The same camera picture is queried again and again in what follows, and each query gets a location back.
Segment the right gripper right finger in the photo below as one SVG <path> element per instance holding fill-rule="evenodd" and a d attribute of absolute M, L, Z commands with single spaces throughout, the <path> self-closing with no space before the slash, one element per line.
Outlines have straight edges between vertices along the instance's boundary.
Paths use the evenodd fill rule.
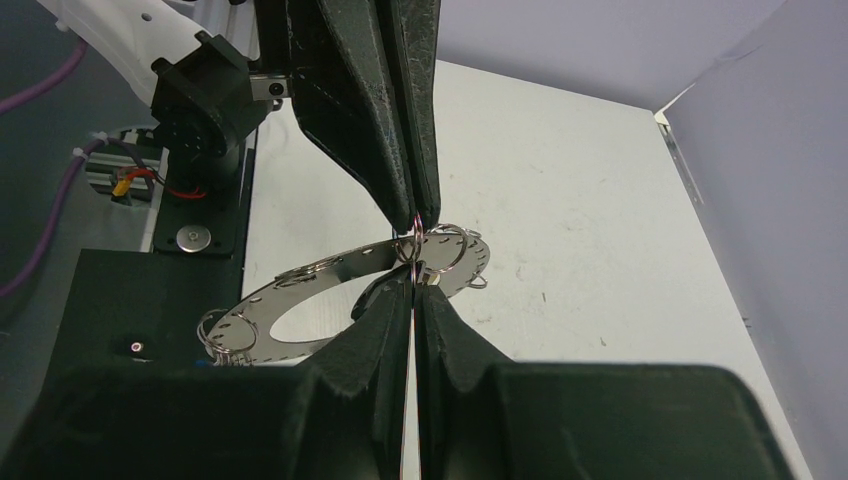
<path fill-rule="evenodd" d="M 753 393 L 708 365 L 517 362 L 415 302 L 425 479 L 790 479 Z"/>

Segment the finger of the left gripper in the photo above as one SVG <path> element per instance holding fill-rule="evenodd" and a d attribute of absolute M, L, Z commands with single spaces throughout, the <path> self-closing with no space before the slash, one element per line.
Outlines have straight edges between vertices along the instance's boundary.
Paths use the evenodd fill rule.
<path fill-rule="evenodd" d="M 434 119 L 439 1 L 378 1 L 376 13 L 405 148 L 407 203 L 423 227 L 441 212 Z"/>
<path fill-rule="evenodd" d="M 257 1 L 258 66 L 288 82 L 301 131 L 359 182 L 398 231 L 414 201 L 374 1 Z"/>

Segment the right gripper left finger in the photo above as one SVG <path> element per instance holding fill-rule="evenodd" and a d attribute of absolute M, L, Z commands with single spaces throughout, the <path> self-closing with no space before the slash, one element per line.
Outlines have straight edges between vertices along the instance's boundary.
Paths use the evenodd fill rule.
<path fill-rule="evenodd" d="M 39 396 L 5 479 L 397 479 L 409 267 L 293 366 L 77 369 Z"/>

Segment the metal disc keyring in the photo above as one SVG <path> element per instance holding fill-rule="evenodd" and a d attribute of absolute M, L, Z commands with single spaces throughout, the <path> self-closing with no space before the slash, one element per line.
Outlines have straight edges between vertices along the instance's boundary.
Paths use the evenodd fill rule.
<path fill-rule="evenodd" d="M 425 281 L 453 297 L 486 287 L 490 259 L 480 233 L 441 224 L 283 272 L 233 306 L 203 314 L 196 335 L 216 366 L 293 363 L 351 326 L 355 305 L 380 276 L 418 261 Z"/>

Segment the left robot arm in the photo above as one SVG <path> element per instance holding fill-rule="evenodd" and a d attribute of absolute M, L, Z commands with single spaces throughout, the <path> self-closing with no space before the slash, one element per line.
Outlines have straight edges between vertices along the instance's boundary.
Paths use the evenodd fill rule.
<path fill-rule="evenodd" d="M 438 2 L 258 1 L 256 58 L 163 1 L 45 8 L 123 77 L 168 148 L 223 157 L 289 98 L 302 133 L 396 231 L 437 224 Z"/>

